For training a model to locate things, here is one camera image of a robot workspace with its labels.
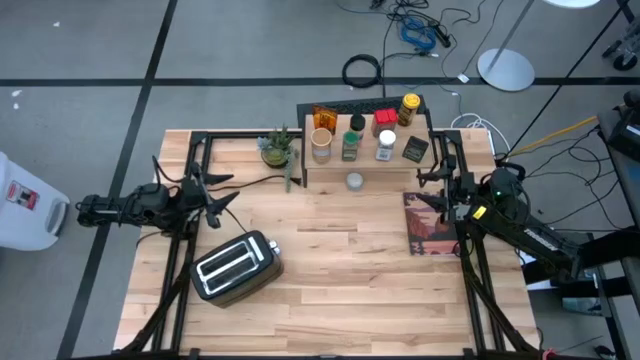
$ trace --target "cup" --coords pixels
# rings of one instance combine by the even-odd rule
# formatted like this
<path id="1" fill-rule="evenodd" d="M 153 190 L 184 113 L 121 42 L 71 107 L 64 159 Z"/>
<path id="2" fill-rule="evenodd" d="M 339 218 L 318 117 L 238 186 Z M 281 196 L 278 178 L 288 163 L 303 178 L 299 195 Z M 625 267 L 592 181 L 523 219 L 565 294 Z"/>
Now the cup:
<path id="1" fill-rule="evenodd" d="M 331 131 L 318 128 L 311 133 L 311 155 L 318 164 L 324 164 L 331 159 Z"/>

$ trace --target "plant pot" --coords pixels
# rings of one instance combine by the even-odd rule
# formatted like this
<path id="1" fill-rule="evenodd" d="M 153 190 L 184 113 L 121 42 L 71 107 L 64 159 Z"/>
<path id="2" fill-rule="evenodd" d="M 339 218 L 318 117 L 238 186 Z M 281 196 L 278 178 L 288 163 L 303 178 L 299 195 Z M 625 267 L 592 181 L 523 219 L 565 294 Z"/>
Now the plant pot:
<path id="1" fill-rule="evenodd" d="M 280 149 L 262 150 L 262 161 L 272 169 L 282 169 L 287 166 L 287 154 Z"/>

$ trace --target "book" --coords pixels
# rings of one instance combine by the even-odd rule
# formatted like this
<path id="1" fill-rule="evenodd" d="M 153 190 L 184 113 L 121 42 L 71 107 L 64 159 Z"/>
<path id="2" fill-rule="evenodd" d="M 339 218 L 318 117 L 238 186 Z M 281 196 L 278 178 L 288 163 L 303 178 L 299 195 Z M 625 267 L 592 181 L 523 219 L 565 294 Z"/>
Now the book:
<path id="1" fill-rule="evenodd" d="M 441 222 L 441 214 L 417 194 L 402 193 L 411 255 L 453 254 L 458 243 L 453 224 Z"/>

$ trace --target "yellow cable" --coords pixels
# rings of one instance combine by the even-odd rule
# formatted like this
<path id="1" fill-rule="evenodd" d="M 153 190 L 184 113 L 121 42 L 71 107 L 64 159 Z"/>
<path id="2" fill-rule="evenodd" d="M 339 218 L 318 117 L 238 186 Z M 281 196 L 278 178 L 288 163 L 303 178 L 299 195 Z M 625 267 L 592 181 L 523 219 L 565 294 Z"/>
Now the yellow cable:
<path id="1" fill-rule="evenodd" d="M 597 120 L 597 119 L 598 119 L 598 117 L 597 117 L 597 116 L 592 116 L 592 117 L 590 117 L 590 118 L 588 118 L 588 119 L 585 119 L 585 120 L 580 121 L 579 123 L 577 123 L 577 124 L 575 124 L 575 125 L 571 125 L 571 126 L 569 126 L 568 128 L 564 128 L 564 129 L 562 129 L 562 130 L 558 130 L 558 131 L 554 132 L 553 134 L 549 134 L 549 135 L 547 135 L 547 136 L 543 137 L 542 139 L 540 139 L 540 140 L 538 140 L 538 141 L 535 141 L 535 142 L 533 142 L 533 143 L 531 143 L 531 144 L 529 144 L 529 145 L 527 145 L 527 146 L 525 146 L 525 147 L 521 148 L 521 149 L 520 149 L 520 150 L 518 150 L 518 151 L 514 151 L 514 152 L 512 152 L 512 153 L 509 155 L 509 157 L 516 156 L 516 155 L 520 155 L 520 154 L 522 154 L 523 152 L 525 152 L 525 151 L 527 151 L 527 150 L 529 150 L 529 149 L 531 149 L 531 148 L 534 148 L 534 147 L 536 147 L 536 146 L 538 146 L 538 145 L 540 145 L 540 144 L 542 144 L 542 143 L 544 143 L 544 142 L 547 142 L 547 141 L 549 141 L 549 140 L 553 139 L 553 138 L 554 138 L 554 137 L 556 137 L 556 136 L 560 136 L 560 135 L 562 135 L 562 134 L 566 134 L 566 133 L 568 133 L 568 132 L 570 132 L 570 131 L 573 131 L 573 130 L 575 130 L 575 129 L 577 129 L 577 128 L 581 127 L 581 126 L 587 125 L 587 124 L 588 124 L 588 123 L 590 123 L 590 122 L 594 122 L 594 121 L 595 121 L 595 120 Z"/>

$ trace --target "white stand base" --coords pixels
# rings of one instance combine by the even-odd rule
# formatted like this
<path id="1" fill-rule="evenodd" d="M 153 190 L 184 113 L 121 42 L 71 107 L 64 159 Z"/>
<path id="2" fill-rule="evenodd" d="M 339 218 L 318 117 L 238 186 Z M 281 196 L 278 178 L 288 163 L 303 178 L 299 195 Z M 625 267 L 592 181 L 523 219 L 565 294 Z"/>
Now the white stand base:
<path id="1" fill-rule="evenodd" d="M 504 49 L 493 68 L 489 64 L 498 49 L 491 49 L 480 55 L 478 59 L 478 73 L 489 85 L 504 91 L 520 91 L 533 84 L 535 71 L 526 57 L 519 53 Z"/>

